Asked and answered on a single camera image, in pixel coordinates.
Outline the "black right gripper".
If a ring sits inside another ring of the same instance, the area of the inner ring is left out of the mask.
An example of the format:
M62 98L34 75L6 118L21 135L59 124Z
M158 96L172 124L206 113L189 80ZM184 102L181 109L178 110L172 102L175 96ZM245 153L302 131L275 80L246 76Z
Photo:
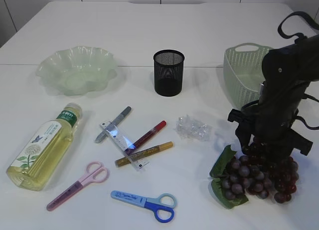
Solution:
M309 82L298 81L289 87L263 83L262 94L257 101L250 102L241 110L232 109L229 122L237 122L235 134L245 149L252 136L265 144L270 155L276 159L289 156L294 149L307 156L312 141L292 129L295 120L304 122L298 115L298 106L305 97Z

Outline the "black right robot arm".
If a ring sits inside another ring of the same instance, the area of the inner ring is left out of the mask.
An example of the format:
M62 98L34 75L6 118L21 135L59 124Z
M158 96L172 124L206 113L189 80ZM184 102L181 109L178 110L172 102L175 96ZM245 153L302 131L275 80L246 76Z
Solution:
M235 134L242 150L250 138L270 148L272 156L283 158L298 149L308 155L313 142L292 129L295 120L305 123L298 115L298 106L311 82L319 79L319 37L296 40L294 44L272 49L262 61L265 78L258 100L233 109L229 122L237 122Z

